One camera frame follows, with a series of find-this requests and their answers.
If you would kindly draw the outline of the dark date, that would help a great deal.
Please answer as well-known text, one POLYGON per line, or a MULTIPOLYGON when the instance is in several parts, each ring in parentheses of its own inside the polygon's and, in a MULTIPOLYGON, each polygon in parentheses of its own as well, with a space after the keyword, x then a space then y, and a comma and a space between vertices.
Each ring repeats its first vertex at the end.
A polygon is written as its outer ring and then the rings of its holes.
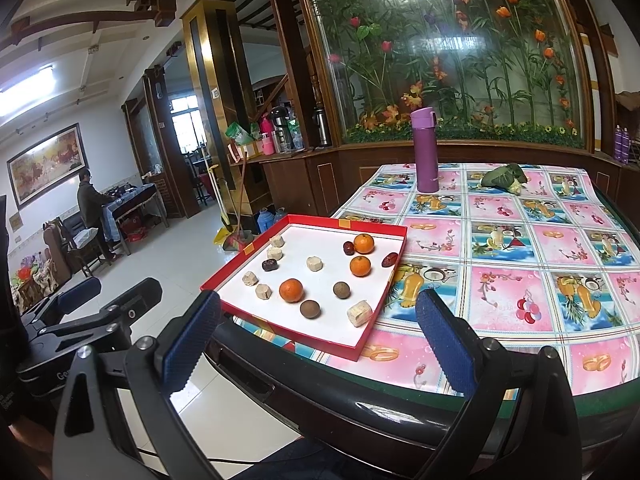
POLYGON ((265 272, 271 272, 279 269, 279 263, 276 259, 269 258, 262 262, 262 270, 265 272))

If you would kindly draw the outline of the beige cake piece top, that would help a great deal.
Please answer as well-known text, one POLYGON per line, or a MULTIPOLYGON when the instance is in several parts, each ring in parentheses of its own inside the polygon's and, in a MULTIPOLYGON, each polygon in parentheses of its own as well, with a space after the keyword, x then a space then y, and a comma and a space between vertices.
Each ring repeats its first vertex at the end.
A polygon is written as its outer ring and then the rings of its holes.
POLYGON ((281 235, 276 235, 270 238, 270 244, 275 248, 282 248, 284 246, 284 239, 281 235))

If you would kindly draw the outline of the orange tangerine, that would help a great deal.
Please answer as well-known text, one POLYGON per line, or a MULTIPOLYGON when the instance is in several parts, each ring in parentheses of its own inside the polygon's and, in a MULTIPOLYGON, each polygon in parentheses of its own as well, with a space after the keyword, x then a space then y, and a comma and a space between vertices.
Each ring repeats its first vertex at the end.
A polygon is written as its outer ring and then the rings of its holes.
POLYGON ((352 241, 355 252, 361 255, 367 255, 374 251, 375 241, 374 238, 368 233, 360 233, 355 236, 352 241))
POLYGON ((280 297, 288 304, 296 304, 304 296, 304 286, 296 278, 289 278, 281 283, 279 287, 280 297))
POLYGON ((349 270, 356 278, 364 278, 371 272, 371 261, 366 256, 356 256, 349 261, 349 270))

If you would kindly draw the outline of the framed wall painting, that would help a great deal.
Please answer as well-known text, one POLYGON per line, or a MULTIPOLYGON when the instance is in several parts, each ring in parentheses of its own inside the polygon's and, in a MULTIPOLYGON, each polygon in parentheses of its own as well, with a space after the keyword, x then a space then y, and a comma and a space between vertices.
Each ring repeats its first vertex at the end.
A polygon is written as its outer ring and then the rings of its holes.
POLYGON ((12 194, 18 210, 79 174, 88 166, 80 125, 50 134, 7 163, 12 194))

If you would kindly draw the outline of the purple thermos bottle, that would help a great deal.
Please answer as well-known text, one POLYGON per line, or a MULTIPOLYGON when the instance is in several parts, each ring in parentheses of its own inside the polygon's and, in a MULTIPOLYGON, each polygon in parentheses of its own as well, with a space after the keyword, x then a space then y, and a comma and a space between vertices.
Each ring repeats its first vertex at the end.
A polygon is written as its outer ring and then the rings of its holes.
POLYGON ((412 112, 410 119, 416 159, 416 188, 420 193, 433 194, 439 191, 436 113, 431 107, 423 107, 412 112))

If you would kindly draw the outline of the small brown round fruit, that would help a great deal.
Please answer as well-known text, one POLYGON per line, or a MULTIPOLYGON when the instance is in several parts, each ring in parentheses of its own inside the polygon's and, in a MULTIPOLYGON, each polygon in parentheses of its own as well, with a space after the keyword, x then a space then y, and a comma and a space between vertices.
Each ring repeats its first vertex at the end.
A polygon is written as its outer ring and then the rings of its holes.
POLYGON ((299 312, 301 315, 303 315, 304 318, 313 320, 314 318, 318 318, 321 315, 321 307, 317 301, 305 300, 300 304, 299 312))

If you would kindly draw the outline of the beige cake piece front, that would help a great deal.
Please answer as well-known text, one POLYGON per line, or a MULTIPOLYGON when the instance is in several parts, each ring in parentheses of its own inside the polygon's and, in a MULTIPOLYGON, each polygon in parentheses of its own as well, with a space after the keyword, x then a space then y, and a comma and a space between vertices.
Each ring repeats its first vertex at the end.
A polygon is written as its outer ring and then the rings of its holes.
POLYGON ((361 300, 348 309, 347 316, 352 326, 360 327, 370 322, 373 316, 373 309, 366 300, 361 300))

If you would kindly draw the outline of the red gift box tray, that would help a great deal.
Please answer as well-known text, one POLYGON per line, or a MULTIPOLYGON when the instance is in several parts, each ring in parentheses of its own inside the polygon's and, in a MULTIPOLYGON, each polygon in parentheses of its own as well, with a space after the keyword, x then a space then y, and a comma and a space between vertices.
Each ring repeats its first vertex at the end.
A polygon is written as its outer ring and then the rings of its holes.
POLYGON ((400 255, 406 239, 404 226, 288 214, 241 249, 201 284, 201 289, 216 292, 222 308, 238 318, 316 350, 356 361, 381 312, 397 269, 397 266, 383 268, 382 260, 390 252, 400 255), (371 272, 364 278, 352 275, 349 270, 352 258, 343 252, 343 244, 360 233, 370 234, 375 241, 374 251, 367 255, 371 272), (268 259, 270 238, 276 235, 284 239, 283 257, 278 261, 278 270, 265 272, 262 262, 268 259), (322 260, 320 271, 308 269, 306 260, 311 256, 322 260), (243 283, 242 277, 247 271, 258 277, 255 286, 243 283), (288 304, 279 295, 281 283, 289 278, 296 278, 304 286, 304 296, 296 304, 288 304), (336 282, 349 284, 352 293, 347 299, 334 295, 336 282), (256 296, 258 284, 271 288, 268 300, 256 296), (300 314, 299 306, 305 300, 320 304, 318 318, 308 320, 300 314), (354 327, 347 311, 361 300, 370 304, 373 316, 367 325, 354 327))

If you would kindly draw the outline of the beige cake piece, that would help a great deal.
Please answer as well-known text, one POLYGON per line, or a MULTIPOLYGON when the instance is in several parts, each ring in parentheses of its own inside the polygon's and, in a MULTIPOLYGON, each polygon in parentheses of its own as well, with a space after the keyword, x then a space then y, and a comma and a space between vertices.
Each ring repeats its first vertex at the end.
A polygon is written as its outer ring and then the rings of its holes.
POLYGON ((270 238, 270 244, 275 248, 282 248, 284 246, 284 239, 281 235, 276 235, 270 238))
POLYGON ((306 265, 311 272, 318 272, 323 268, 323 262, 319 257, 311 256, 306 260, 306 265))
POLYGON ((373 316, 373 309, 366 300, 361 300, 348 309, 347 316, 352 326, 360 327, 370 322, 373 316))
POLYGON ((246 286, 255 286, 259 282, 258 277, 250 271, 243 275, 242 281, 246 286))
POLYGON ((268 300, 272 295, 271 288, 266 284, 258 284, 255 288, 256 296, 261 300, 268 300))
POLYGON ((282 249, 279 247, 270 246, 267 250, 267 258, 279 261, 283 257, 282 249))

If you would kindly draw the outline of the fruit pattern tablecloth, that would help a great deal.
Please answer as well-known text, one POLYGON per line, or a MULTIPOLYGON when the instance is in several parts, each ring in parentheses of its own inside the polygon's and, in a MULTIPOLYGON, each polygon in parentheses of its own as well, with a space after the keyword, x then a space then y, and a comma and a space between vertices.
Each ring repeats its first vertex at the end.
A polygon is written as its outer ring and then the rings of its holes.
POLYGON ((411 164, 367 170, 334 219, 404 226, 380 314, 356 361, 239 318, 257 336, 360 377, 414 390, 451 387, 416 322, 433 289, 477 335, 535 353, 555 348, 575 394, 639 376, 639 245, 584 170, 529 165, 520 195, 483 188, 485 164, 445 162, 420 193, 411 164))

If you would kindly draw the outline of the person in dark clothes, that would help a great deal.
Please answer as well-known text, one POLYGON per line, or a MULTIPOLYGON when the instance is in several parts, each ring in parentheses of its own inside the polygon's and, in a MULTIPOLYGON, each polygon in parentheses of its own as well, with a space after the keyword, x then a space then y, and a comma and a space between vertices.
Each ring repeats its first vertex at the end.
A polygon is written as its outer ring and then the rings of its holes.
POLYGON ((87 229, 96 229, 96 240, 107 262, 113 262, 118 255, 112 252, 105 239, 102 226, 102 208, 113 200, 110 196, 100 193, 91 183, 88 168, 82 168, 78 174, 79 186, 77 191, 78 208, 82 222, 87 229))

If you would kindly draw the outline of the green leafy cabbage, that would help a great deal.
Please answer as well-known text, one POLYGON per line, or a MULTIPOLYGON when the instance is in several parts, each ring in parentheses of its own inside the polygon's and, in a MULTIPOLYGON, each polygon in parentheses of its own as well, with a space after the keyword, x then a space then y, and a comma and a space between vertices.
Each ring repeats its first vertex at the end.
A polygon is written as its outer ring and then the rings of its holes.
POLYGON ((520 195, 527 182, 528 177, 524 174, 524 170, 518 164, 511 162, 484 174, 480 185, 483 188, 496 188, 513 195, 520 195))

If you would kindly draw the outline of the wooden side cabinet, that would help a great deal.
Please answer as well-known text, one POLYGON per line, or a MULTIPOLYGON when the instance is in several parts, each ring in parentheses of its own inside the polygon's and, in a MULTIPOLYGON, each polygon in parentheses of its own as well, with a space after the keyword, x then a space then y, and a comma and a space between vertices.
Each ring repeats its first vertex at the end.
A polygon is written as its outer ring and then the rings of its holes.
POLYGON ((331 217, 358 188, 338 148, 260 155, 247 165, 262 170, 273 205, 291 214, 331 217))

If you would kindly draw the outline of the red date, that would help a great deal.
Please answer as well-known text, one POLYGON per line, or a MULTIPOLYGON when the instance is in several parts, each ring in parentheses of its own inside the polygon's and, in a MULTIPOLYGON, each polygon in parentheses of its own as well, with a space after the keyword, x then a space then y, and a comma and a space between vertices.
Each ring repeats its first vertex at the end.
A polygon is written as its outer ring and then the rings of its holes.
POLYGON ((355 253, 355 246, 352 242, 345 242, 343 244, 343 252, 345 255, 351 256, 355 253))
POLYGON ((389 254, 387 254, 383 260, 382 260, 382 267, 383 268, 390 268, 391 266, 394 266, 396 261, 398 259, 398 253, 397 252, 390 252, 389 254))

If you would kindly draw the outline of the pink bottle on cabinet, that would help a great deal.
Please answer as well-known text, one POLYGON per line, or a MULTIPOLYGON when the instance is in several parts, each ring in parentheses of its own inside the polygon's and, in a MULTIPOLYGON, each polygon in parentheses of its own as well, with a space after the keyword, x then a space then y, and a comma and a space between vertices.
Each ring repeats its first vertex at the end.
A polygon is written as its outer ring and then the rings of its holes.
POLYGON ((276 154, 277 150, 273 141, 273 125, 267 116, 262 116, 259 128, 260 135, 262 136, 262 152, 266 156, 276 154))

